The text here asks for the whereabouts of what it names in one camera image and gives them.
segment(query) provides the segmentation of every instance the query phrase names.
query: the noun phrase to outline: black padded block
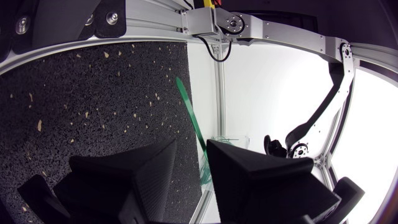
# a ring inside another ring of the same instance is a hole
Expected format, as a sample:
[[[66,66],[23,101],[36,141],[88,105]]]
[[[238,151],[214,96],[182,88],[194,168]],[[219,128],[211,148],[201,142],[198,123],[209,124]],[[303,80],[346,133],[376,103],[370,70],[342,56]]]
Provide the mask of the black padded block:
[[[341,178],[333,192],[341,197],[341,202],[336,210],[326,220],[321,222],[322,224],[333,224],[343,221],[365,194],[365,191],[348,177]]]
[[[208,158],[222,222],[314,222],[340,198],[312,174],[310,158],[283,159],[208,140]]]
[[[168,140],[111,156],[74,156],[72,173],[54,191],[79,216],[90,214],[111,223],[161,222],[175,151],[175,140]]]
[[[44,223],[69,222],[69,213],[52,194],[42,176],[34,175],[18,188],[18,192]]]

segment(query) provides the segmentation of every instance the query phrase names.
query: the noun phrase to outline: green plastic object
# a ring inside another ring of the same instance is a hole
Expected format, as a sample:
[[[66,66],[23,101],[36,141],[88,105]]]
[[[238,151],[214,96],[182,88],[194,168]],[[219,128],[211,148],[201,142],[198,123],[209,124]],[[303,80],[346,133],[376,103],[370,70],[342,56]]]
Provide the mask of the green plastic object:
[[[185,103],[185,106],[187,107],[187,110],[188,110],[188,113],[189,113],[189,117],[191,118],[191,122],[192,122],[193,128],[194,128],[194,130],[195,130],[195,132],[196,132],[196,134],[198,136],[198,139],[199,139],[199,142],[200,142],[200,146],[201,146],[201,148],[203,150],[203,153],[204,153],[204,155],[206,157],[206,160],[207,160],[206,143],[205,143],[205,140],[203,140],[203,137],[201,135],[199,124],[198,124],[198,121],[197,121],[197,117],[195,116],[195,114],[193,112],[192,104],[191,104],[191,101],[189,100],[188,93],[187,93],[187,91],[185,89],[184,84],[182,84],[182,81],[181,81],[181,79],[179,77],[175,78],[175,81],[177,82],[177,88],[180,91],[180,94],[181,94],[182,100]]]

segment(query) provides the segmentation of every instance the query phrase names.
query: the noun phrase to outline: bolt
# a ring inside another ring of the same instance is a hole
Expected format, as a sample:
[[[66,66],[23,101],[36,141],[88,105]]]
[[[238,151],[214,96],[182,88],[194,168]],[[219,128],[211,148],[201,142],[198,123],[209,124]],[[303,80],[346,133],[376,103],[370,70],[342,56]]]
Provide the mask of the bolt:
[[[116,12],[107,13],[106,21],[109,25],[115,25],[118,22],[118,14]]]
[[[19,35],[25,34],[29,29],[29,18],[27,16],[22,16],[15,25],[15,32]]]

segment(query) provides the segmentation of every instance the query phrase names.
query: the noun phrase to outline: speckled rubber floor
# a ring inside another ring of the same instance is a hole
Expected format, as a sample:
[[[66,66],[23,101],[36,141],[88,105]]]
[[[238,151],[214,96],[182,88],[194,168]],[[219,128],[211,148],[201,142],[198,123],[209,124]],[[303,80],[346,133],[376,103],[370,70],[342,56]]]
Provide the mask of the speckled rubber floor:
[[[176,138],[164,221],[189,222],[201,190],[177,76],[192,99],[187,46],[176,42],[71,50],[1,75],[0,199],[14,221],[41,223],[16,190],[34,174],[52,188],[70,172],[72,155],[105,156]]]

